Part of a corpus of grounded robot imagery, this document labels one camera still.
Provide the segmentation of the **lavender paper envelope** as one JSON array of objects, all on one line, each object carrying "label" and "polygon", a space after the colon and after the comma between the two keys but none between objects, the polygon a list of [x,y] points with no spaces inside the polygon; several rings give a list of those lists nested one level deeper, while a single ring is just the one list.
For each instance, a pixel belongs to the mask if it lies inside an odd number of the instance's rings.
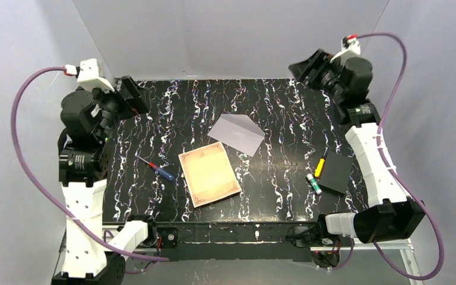
[{"label": "lavender paper envelope", "polygon": [[221,114],[208,136],[252,157],[265,132],[247,115]]}]

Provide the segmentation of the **tan bordered letter paper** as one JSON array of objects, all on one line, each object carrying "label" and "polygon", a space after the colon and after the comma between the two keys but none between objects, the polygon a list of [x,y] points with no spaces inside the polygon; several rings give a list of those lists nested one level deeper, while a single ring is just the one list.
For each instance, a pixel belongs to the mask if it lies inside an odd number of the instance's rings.
[{"label": "tan bordered letter paper", "polygon": [[221,142],[182,153],[179,161],[195,208],[242,191]]}]

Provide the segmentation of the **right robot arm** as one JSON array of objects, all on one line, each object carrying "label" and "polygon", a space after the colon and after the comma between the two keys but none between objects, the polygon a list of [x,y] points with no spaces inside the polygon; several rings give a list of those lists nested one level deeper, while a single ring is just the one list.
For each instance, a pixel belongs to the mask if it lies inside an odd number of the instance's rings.
[{"label": "right robot arm", "polygon": [[359,213],[321,214],[316,225],[293,235],[298,239],[357,238],[362,243],[408,239],[425,216],[414,199],[392,176],[390,156],[378,132],[381,118],[367,98],[372,64],[357,55],[334,57],[318,49],[308,59],[289,65],[294,79],[333,97],[335,115],[346,128],[368,192],[368,209]]}]

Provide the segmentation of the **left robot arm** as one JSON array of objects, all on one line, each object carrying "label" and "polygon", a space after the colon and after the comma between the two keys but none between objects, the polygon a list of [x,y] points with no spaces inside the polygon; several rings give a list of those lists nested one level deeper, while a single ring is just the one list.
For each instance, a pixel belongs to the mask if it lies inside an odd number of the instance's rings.
[{"label": "left robot arm", "polygon": [[113,91],[78,88],[61,103],[64,130],[58,140],[59,181],[69,210],[62,269],[53,284],[121,284],[126,268],[124,252],[154,242],[155,222],[148,214],[128,217],[108,247],[102,242],[103,200],[109,155],[106,143],[122,120],[150,110],[149,92],[130,76]]}]

